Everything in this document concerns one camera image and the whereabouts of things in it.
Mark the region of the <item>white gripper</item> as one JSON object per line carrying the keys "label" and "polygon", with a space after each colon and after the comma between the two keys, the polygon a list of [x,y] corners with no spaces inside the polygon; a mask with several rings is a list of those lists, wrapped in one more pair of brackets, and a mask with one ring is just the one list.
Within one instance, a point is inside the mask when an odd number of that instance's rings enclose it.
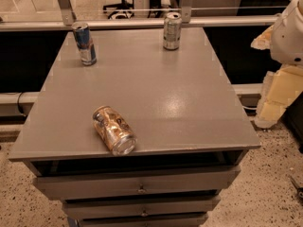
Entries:
{"label": "white gripper", "polygon": [[276,72],[267,72],[257,106],[255,124],[269,129],[303,92],[303,67],[290,65],[303,64],[303,0],[292,0],[251,47],[270,49],[272,59],[283,63]]}

